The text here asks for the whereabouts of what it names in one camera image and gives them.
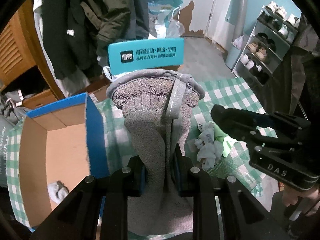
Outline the light green cloth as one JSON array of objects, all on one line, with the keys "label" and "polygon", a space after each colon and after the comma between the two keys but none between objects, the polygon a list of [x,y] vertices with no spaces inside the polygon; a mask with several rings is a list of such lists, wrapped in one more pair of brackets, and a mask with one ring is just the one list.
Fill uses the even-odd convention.
[{"label": "light green cloth", "polygon": [[215,140],[219,141],[223,145],[223,153],[222,153],[222,155],[224,157],[227,157],[231,153],[232,147],[238,141],[233,139],[229,135],[227,135],[225,132],[223,132],[222,129],[216,123],[213,123],[213,125],[214,125],[214,137],[215,137]]}]

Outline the green sparkly scouring cloth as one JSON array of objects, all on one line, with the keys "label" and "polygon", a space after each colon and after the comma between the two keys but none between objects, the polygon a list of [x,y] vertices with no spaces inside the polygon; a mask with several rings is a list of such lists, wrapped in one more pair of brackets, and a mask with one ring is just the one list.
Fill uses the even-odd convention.
[{"label": "green sparkly scouring cloth", "polygon": [[252,191],[258,184],[257,180],[248,172],[241,172],[240,167],[237,167],[233,159],[221,158],[213,168],[210,168],[208,174],[215,178],[226,179],[228,176],[234,176],[239,180],[249,191]]}]

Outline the white patterned sock bundle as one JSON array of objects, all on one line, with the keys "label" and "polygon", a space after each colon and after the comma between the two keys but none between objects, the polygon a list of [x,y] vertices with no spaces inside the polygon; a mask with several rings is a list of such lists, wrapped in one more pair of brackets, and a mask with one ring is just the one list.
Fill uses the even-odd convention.
[{"label": "white patterned sock bundle", "polygon": [[199,124],[198,129],[201,132],[195,139],[195,146],[199,150],[197,161],[201,163],[202,169],[208,171],[222,158],[223,145],[215,140],[213,121],[205,124]]}]

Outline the green checkered tablecloth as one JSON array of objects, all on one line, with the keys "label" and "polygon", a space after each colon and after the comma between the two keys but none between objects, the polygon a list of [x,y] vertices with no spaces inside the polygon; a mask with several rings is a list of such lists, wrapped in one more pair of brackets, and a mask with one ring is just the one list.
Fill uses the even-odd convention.
[{"label": "green checkered tablecloth", "polygon": [[[195,159],[197,148],[194,144],[199,135],[197,126],[209,121],[210,109],[214,104],[223,105],[226,108],[245,109],[263,114],[265,111],[254,95],[248,84],[242,78],[233,78],[220,81],[208,81],[201,83],[205,97],[197,107],[193,109],[191,116],[191,128],[185,143],[185,153],[191,159]],[[109,170],[112,171],[120,164],[128,161],[133,156],[133,150],[129,149],[130,136],[124,127],[124,118],[110,99],[95,103],[104,122],[104,135]],[[20,121],[9,131],[7,144],[7,184],[10,204],[14,216],[18,222],[29,226],[27,214],[23,206],[21,187],[18,183],[18,156],[23,122]],[[249,153],[244,142],[237,142],[231,153],[227,156],[233,159],[241,172],[248,172],[259,184],[251,191],[253,196],[261,197],[266,194],[263,188],[265,175],[250,167]]]}]

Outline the open cardboard shoe box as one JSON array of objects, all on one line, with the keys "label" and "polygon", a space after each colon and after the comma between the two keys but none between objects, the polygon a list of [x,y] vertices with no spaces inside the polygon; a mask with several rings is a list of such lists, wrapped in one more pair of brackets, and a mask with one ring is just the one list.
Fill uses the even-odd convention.
[{"label": "open cardboard shoe box", "polygon": [[18,181],[25,225],[40,225],[56,208],[48,185],[72,191],[86,176],[108,176],[103,117],[87,93],[28,112],[21,134]]}]

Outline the light blue waste bin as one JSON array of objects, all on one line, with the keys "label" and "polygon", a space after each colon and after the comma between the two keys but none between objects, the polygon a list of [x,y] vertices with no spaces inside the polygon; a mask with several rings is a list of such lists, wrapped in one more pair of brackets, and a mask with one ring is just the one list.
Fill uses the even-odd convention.
[{"label": "light blue waste bin", "polygon": [[230,70],[233,70],[241,52],[242,52],[242,49],[235,46],[233,42],[231,42],[230,50],[228,51],[228,55],[225,59],[225,65],[227,68],[229,68]]}]

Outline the metal shoe rack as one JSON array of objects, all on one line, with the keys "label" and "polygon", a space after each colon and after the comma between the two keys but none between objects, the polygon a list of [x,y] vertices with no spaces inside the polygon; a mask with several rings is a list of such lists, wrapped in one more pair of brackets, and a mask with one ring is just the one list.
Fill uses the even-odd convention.
[{"label": "metal shoe rack", "polygon": [[249,83],[263,87],[291,47],[298,34],[300,19],[271,1],[264,5],[241,48],[232,73]]}]

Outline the white plastic bag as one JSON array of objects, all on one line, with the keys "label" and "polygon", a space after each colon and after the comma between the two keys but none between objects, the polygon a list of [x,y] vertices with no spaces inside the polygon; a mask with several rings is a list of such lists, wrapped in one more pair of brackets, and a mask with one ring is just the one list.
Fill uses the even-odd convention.
[{"label": "white plastic bag", "polygon": [[111,67],[108,65],[107,57],[97,56],[97,61],[99,66],[102,67],[104,75],[111,83],[113,83],[114,81],[120,78],[120,75],[113,75],[111,73]]}]

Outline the grey printed tote bag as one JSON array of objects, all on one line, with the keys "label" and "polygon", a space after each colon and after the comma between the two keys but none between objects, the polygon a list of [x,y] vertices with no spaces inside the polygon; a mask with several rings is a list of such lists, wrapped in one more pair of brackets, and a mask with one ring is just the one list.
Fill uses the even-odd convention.
[{"label": "grey printed tote bag", "polygon": [[6,159],[7,159],[7,144],[8,134],[13,128],[3,115],[0,116],[0,185],[1,187],[7,186],[7,173],[6,173]]}]

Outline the teal printed shipping box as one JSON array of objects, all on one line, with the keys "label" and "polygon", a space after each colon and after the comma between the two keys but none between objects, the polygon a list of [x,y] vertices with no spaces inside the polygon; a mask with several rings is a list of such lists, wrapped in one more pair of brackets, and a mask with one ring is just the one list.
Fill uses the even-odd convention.
[{"label": "teal printed shipping box", "polygon": [[112,75],[135,70],[177,66],[184,61],[183,38],[156,38],[113,43],[108,46]]}]

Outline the blue plastic bag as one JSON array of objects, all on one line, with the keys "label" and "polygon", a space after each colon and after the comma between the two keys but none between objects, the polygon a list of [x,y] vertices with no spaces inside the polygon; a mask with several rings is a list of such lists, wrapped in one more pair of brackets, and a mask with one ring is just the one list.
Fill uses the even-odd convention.
[{"label": "blue plastic bag", "polygon": [[179,38],[185,28],[179,21],[183,0],[148,0],[149,39]]}]

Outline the wooden louvered cabinet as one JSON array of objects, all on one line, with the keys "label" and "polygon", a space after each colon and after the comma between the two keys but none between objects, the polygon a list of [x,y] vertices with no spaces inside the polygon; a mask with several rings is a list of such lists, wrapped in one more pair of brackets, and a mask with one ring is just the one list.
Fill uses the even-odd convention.
[{"label": "wooden louvered cabinet", "polygon": [[1,92],[21,90],[29,109],[64,99],[36,32],[33,0],[26,0],[1,32]]}]

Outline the dark hanging jackets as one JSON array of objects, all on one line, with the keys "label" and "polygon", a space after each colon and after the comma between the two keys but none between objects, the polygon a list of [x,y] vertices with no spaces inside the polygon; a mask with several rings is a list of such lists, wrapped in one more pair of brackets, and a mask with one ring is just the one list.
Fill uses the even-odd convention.
[{"label": "dark hanging jackets", "polygon": [[115,42],[147,39],[148,0],[43,0],[43,45],[58,80],[100,75]]}]

